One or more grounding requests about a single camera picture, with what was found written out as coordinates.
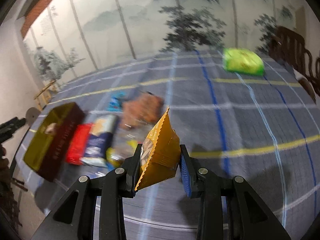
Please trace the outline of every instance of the green package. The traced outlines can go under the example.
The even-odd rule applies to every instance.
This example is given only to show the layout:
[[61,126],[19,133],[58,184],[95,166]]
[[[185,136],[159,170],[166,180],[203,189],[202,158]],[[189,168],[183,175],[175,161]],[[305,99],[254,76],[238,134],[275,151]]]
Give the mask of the green package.
[[224,49],[223,67],[227,71],[262,76],[262,59],[248,49]]

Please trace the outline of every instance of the black robotic device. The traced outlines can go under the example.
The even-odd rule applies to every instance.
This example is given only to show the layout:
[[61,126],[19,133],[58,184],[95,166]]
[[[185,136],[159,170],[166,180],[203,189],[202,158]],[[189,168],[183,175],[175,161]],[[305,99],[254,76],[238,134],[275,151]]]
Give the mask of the black robotic device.
[[[139,179],[140,151],[106,176],[81,176],[59,200],[31,240],[92,240],[97,196],[101,196],[99,240],[125,240],[122,198],[133,198]],[[188,196],[201,198],[197,240],[223,239],[221,196],[226,196],[230,240],[290,240],[281,223],[240,176],[218,177],[181,148],[180,168],[190,179]]]

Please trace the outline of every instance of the blue package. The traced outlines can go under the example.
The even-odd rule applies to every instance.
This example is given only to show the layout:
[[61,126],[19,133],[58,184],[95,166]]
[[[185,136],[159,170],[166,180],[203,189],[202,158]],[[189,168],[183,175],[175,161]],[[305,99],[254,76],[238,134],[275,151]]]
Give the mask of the blue package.
[[106,150],[111,147],[118,116],[109,114],[98,118],[92,126],[81,162],[91,166],[107,167]]

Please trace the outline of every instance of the box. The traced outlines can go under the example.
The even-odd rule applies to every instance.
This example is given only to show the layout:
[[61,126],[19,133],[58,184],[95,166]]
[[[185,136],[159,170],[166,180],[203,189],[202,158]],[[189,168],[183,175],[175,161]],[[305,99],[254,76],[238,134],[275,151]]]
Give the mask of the box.
[[[52,109],[32,139],[24,155],[24,162],[38,175],[52,182],[65,159],[76,127],[82,123],[84,116],[74,102]],[[51,123],[57,124],[56,132],[46,134]]]

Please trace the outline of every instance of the metal screw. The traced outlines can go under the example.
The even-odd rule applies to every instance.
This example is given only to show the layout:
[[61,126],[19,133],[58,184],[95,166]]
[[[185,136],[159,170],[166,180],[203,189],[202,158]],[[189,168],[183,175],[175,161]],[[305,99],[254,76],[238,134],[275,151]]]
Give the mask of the metal screw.
[[115,173],[116,173],[116,174],[122,174],[122,173],[124,173],[124,168],[117,168],[117,169],[115,170]]
[[235,181],[238,183],[242,183],[243,182],[243,178],[241,176],[236,176],[235,177]]
[[207,174],[208,173],[208,170],[206,168],[200,168],[199,169],[199,173],[200,174]]
[[88,177],[87,176],[81,176],[80,178],[79,178],[79,181],[80,182],[86,182],[88,180]]

